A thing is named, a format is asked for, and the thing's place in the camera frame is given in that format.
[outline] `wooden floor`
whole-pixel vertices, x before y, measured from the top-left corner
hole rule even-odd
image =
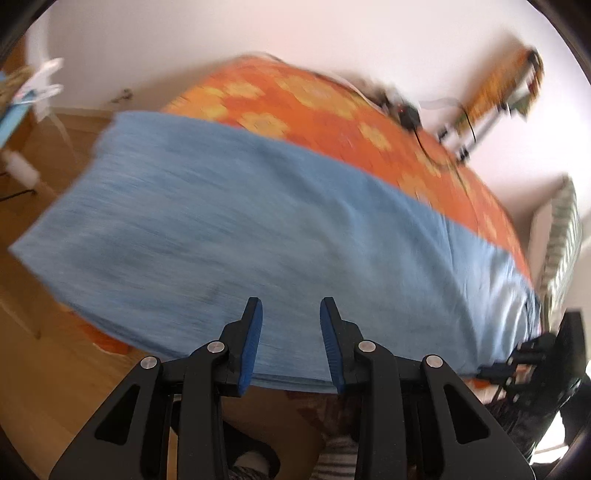
[[[40,171],[37,195],[0,203],[0,425],[30,468],[46,479],[69,442],[115,385],[144,355],[106,354],[64,312],[43,286],[7,251],[62,194],[89,162],[104,119],[60,116],[75,155],[46,118],[22,153]],[[0,196],[19,185],[0,177]],[[227,420],[269,443],[282,462],[279,480],[309,477],[322,440],[282,391],[251,388],[224,403]],[[171,437],[169,479],[176,477]]]

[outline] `bed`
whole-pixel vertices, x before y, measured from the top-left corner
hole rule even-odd
[[[396,355],[471,377],[540,333],[540,305],[495,196],[420,140],[428,156],[354,91],[241,57],[162,113],[119,115],[11,251],[115,352],[188,355],[260,296],[253,383],[330,392],[317,311],[335,296]]]

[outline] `blue blanket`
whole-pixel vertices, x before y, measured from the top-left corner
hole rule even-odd
[[[11,251],[88,321],[164,359],[263,302],[254,384],[332,391],[320,300],[394,354],[458,373],[539,330],[512,257],[329,157],[161,113],[118,115]]]

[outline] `blue gripper pad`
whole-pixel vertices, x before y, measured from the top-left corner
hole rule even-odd
[[[337,392],[342,393],[345,389],[345,378],[343,376],[343,356],[340,353],[339,343],[336,338],[335,329],[330,320],[326,301],[320,302],[320,328],[322,339],[326,350],[326,358],[329,362],[330,377]]]
[[[240,395],[242,395],[251,384],[252,371],[255,367],[256,351],[258,350],[258,342],[261,337],[262,302],[259,299],[250,299],[249,301],[254,300],[256,300],[256,307],[242,349],[240,378],[238,379],[238,393]]]

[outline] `wall socket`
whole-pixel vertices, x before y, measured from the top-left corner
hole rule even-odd
[[[134,97],[134,93],[131,90],[131,88],[124,88],[121,92],[121,94],[119,94],[118,96],[116,96],[115,98],[113,98],[111,100],[111,103],[121,103],[121,102],[127,102],[129,100],[131,100]]]

